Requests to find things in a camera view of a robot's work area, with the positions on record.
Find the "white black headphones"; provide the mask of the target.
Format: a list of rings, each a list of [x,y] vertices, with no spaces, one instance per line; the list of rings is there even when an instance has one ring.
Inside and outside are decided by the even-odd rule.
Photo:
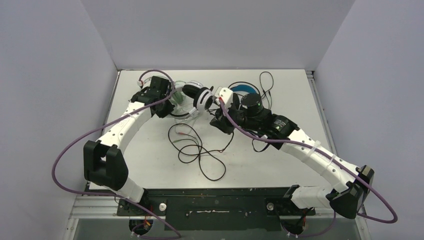
[[[177,84],[175,86],[176,92],[172,95],[172,98],[176,93],[183,93],[186,97],[193,100],[192,107],[185,113],[170,113],[169,115],[175,119],[183,120],[190,117],[196,117],[199,113],[207,111],[214,100],[214,87],[206,87],[198,81],[189,81],[184,84]]]

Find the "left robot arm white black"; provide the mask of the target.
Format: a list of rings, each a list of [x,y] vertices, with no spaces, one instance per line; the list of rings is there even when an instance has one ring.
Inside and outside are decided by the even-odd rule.
[[[83,147],[84,178],[131,200],[129,207],[137,215],[145,214],[150,202],[144,197],[146,189],[130,179],[124,152],[143,124],[153,116],[164,118],[174,110],[168,99],[171,90],[168,79],[153,76],[149,86],[131,97],[122,120]]]

